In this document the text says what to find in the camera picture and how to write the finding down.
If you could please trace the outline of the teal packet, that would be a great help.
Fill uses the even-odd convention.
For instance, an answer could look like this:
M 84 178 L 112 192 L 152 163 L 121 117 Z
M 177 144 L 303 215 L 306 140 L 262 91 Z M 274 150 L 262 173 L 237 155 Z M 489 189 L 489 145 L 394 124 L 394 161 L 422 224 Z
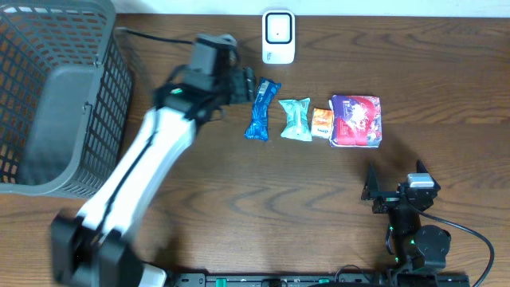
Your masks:
M 286 113 L 287 124 L 281 137 L 304 142 L 312 141 L 312 134 L 308 125 L 308 108 L 310 98 L 303 100 L 280 100 L 279 103 Z

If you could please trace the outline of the blue snack bar wrapper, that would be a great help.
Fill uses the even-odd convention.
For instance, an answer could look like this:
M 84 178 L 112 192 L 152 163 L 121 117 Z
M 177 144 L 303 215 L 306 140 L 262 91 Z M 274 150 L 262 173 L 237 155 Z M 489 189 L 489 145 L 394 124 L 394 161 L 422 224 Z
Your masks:
M 257 97 L 253 102 L 252 119 L 245 131 L 248 140 L 268 141 L 269 105 L 281 88 L 281 83 L 262 77 L 257 90 Z

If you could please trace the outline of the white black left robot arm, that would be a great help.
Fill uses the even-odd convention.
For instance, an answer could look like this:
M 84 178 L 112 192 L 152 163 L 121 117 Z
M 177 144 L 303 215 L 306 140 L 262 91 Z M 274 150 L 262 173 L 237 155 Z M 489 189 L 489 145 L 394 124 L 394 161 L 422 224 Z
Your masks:
M 154 105 L 111 176 L 75 218 L 51 223 L 52 272 L 65 286 L 164 286 L 170 274 L 132 248 L 147 208 L 200 127 L 225 105 L 256 96 L 251 68 L 177 67 L 153 92 Z

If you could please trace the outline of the purple red tissue pack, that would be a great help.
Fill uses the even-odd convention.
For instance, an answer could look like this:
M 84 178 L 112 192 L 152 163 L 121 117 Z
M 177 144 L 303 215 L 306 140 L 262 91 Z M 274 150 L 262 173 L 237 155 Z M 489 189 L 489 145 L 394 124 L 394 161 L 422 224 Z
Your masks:
M 334 95 L 329 100 L 332 147 L 377 148 L 383 139 L 382 109 L 376 96 Z

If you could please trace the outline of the orange tissue pocket pack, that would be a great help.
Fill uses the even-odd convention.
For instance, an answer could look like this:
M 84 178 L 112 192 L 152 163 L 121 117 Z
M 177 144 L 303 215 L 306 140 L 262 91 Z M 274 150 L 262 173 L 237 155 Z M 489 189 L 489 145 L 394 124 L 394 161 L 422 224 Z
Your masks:
M 334 113 L 332 110 L 314 108 L 312 113 L 312 136 L 328 139 L 332 133 L 333 119 Z

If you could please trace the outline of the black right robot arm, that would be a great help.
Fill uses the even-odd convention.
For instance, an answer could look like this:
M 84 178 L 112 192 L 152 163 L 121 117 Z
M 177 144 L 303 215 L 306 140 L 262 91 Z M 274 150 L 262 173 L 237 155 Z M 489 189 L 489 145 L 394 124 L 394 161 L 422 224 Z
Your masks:
M 394 191 L 382 191 L 375 168 L 369 166 L 361 199 L 373 202 L 373 213 L 389 216 L 387 235 L 393 242 L 386 248 L 396 256 L 402 272 L 433 273 L 446 266 L 450 233 L 438 226 L 423 226 L 420 220 L 420 213 L 434 204 L 440 189 L 420 160 L 416 171 Z

